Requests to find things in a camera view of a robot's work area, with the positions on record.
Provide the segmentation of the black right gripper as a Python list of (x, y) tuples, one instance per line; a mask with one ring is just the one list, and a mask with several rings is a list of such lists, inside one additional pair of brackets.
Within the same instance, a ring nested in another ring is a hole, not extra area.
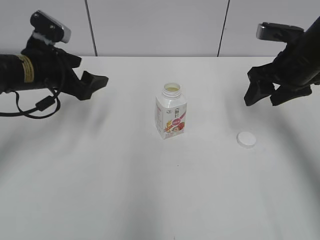
[[(270, 96), (273, 106), (309, 96), (310, 85), (320, 84), (320, 33), (305, 32), (288, 43), (268, 64), (254, 66), (244, 102), (247, 107)], [(274, 83), (280, 85), (275, 89)]]

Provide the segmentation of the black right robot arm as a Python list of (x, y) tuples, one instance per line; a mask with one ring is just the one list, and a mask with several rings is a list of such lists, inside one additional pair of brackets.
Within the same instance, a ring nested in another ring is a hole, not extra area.
[(269, 97), (273, 106), (309, 96), (320, 83), (320, 21), (307, 30), (294, 25), (263, 22), (256, 38), (283, 42), (286, 47), (268, 64), (252, 67), (244, 96), (247, 106)]

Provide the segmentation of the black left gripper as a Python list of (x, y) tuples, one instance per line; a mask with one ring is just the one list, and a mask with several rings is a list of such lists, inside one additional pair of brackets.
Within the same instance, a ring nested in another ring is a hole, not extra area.
[(74, 72), (74, 68), (78, 68), (82, 61), (79, 56), (47, 44), (33, 35), (21, 54), (31, 60), (34, 69), (33, 82), (23, 83), (20, 86), (22, 91), (52, 86), (78, 100), (89, 100), (94, 92), (106, 87), (109, 81), (106, 76), (94, 75), (88, 71), (84, 71), (79, 79)]

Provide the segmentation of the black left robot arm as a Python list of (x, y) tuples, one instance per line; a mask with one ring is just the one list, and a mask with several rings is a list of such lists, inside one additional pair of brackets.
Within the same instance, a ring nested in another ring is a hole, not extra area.
[(0, 55), (0, 92), (52, 87), (78, 100), (89, 100), (95, 91), (106, 87), (109, 78), (87, 71), (78, 78), (74, 69), (81, 61), (80, 57), (31, 36), (20, 55)]

